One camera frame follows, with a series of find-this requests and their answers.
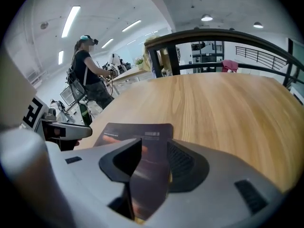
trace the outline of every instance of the white ceiling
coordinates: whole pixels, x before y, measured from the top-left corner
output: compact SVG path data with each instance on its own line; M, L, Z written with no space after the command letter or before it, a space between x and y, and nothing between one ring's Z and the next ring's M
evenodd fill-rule
M61 38L73 6L81 6L81 10L68 37ZM140 24L122 32L139 19L142 20ZM46 29L40 28L43 22L48 22ZM93 54L110 52L117 43L137 30L160 22L162 28L167 26L151 0L27 0L8 29L4 44L25 76L33 70L51 73L70 63L74 45L81 35L99 40ZM101 49L110 38L114 41ZM64 62L59 66L58 53L61 50L64 51Z
M254 22L264 25L262 31L283 33L297 37L300 34L285 9L278 0L163 0L176 30L193 29L196 26L255 32ZM202 22L203 14L214 20Z

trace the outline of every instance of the black t-shirt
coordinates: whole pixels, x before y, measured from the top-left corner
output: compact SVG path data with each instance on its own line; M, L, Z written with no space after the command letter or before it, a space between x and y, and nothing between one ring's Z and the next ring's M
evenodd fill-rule
M84 63L87 57L91 57L87 51L78 51L75 55L75 74L79 81L83 84L86 72L86 64ZM97 82L100 82L99 77L92 73L92 71L88 68L86 75L86 85L92 85Z

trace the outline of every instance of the wooden tabletop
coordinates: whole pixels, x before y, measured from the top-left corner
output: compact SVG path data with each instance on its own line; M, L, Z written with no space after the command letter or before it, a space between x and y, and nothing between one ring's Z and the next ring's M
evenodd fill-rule
M143 74L143 73L147 73L147 71L143 70L143 69L139 69L138 66L132 67L131 69L129 69L128 71L120 74L118 77L116 77L115 79L113 79L113 82L118 81L118 80L122 80L128 77L132 77L132 76L136 76L139 74Z
M134 83L75 149L92 147L107 123L171 123L174 139L234 154L281 191L293 187L303 170L304 109L268 77L204 73Z

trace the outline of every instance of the red towel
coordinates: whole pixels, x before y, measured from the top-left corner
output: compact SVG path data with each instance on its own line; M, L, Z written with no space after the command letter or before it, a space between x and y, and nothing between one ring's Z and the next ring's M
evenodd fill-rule
M238 63L232 60L224 60L222 61L223 69L222 72L228 72L228 69L232 70L233 72L237 72L238 70Z

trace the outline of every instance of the potted plant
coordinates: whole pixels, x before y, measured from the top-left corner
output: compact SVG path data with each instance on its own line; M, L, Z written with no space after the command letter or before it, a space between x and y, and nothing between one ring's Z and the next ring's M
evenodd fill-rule
M138 57L135 59L135 64L138 66L139 69L142 69L143 67L143 58L142 57Z

